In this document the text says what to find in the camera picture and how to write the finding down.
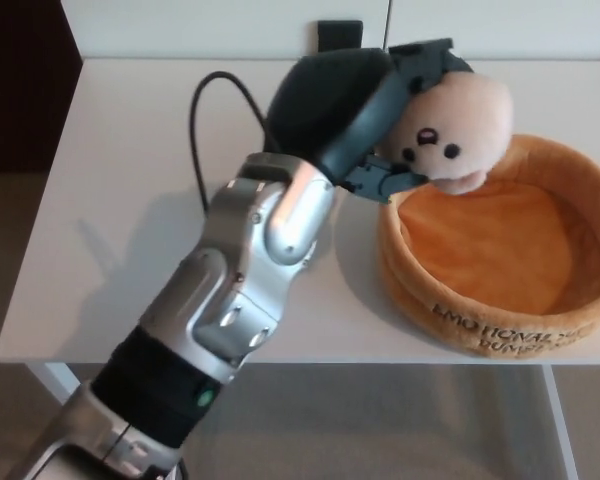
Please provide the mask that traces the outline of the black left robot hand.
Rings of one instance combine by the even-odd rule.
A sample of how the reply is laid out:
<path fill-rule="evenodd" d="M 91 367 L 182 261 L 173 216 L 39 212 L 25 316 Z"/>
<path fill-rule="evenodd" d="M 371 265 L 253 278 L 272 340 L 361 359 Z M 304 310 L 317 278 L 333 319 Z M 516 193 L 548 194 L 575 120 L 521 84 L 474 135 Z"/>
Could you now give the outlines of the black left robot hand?
<path fill-rule="evenodd" d="M 266 149 L 301 158 L 335 186 L 388 203 L 428 179 L 380 153 L 380 143 L 419 95 L 470 65 L 449 38 L 302 57 L 268 108 Z"/>

